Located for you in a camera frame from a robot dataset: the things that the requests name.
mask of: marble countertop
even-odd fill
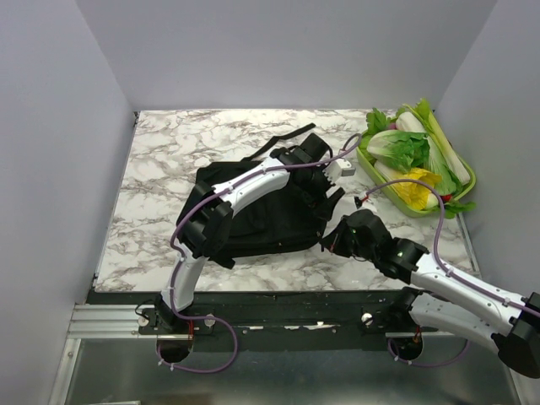
[[[356,132],[366,129],[367,110],[201,110],[143,111],[133,139],[127,168],[109,228],[95,289],[160,291],[168,281],[176,252],[170,234],[188,194],[197,168],[212,161],[239,160],[259,149],[271,136],[283,135],[314,122],[313,132],[334,150]],[[302,135],[283,143],[303,140]],[[355,210],[353,196],[374,183],[357,167],[353,177],[338,181],[342,198],[327,232],[343,214]],[[437,218],[411,219],[382,194],[365,204],[377,213],[393,235],[433,245]],[[446,220],[440,239],[443,259],[478,276],[473,269],[457,219]],[[284,291],[399,289],[403,284],[380,274],[371,263],[356,262],[308,251],[236,259],[226,269],[209,262],[197,284],[199,291]]]

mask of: gray wall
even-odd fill
[[[133,115],[77,4],[0,3],[0,402],[47,403]]]
[[[138,109],[434,104],[495,0],[78,0]]]
[[[466,221],[482,274],[526,295],[540,292],[539,15],[500,0],[437,110],[478,175]]]

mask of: black backpack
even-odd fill
[[[213,162],[197,170],[196,182],[204,181],[210,186],[234,179],[253,169],[260,161],[252,160],[267,152],[280,140],[297,137],[315,127],[310,124],[281,137],[272,137],[252,156],[240,162]],[[332,211],[343,193],[332,196]],[[301,195],[292,187],[270,192],[240,211],[233,219],[226,245],[210,260],[232,268],[234,257],[249,257],[270,253],[303,251],[314,246],[322,238],[327,227],[313,208],[309,208]]]

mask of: green tray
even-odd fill
[[[362,169],[365,170],[365,172],[368,174],[368,176],[375,182],[377,186],[380,184],[386,183],[385,178],[377,171],[375,167],[365,158],[365,156],[360,152],[360,149],[356,149],[356,154],[358,155],[358,162],[360,163],[360,166],[362,166]],[[465,160],[462,159],[461,156],[457,156],[460,161],[465,166],[465,169],[469,172],[469,175],[471,176],[471,181],[468,182],[468,184],[463,188],[463,191],[454,197],[454,199],[459,200],[461,197],[465,196],[468,192],[470,192],[474,185],[476,184],[476,175],[474,174],[473,169],[471,169],[471,166],[467,164]],[[432,213],[438,213],[439,210],[437,208],[431,208],[431,209],[414,209],[410,208],[397,194],[394,192],[394,190],[391,187],[384,187],[381,189],[382,192],[386,194],[386,196],[396,205],[396,207],[399,208],[399,210],[404,213],[405,215],[413,218],[423,217],[425,215],[430,215]]]

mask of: bok choy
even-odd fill
[[[433,139],[428,138],[428,143],[429,158],[422,167],[441,177],[442,180],[435,185],[435,190],[441,196],[453,194],[454,192],[456,192],[456,183],[454,182],[454,178],[452,178],[451,171],[446,165],[445,158],[442,156],[439,148],[437,148],[437,145],[435,145]]]
[[[469,175],[467,169],[460,161],[456,152],[446,139],[445,133],[442,132],[439,123],[435,119],[429,102],[426,99],[422,99],[415,108],[410,105],[405,105],[413,114],[418,118],[422,123],[426,131],[428,132],[431,139],[439,148],[439,151],[442,153],[445,158],[448,168],[456,175],[457,179],[462,185],[466,185],[470,180],[471,176]]]

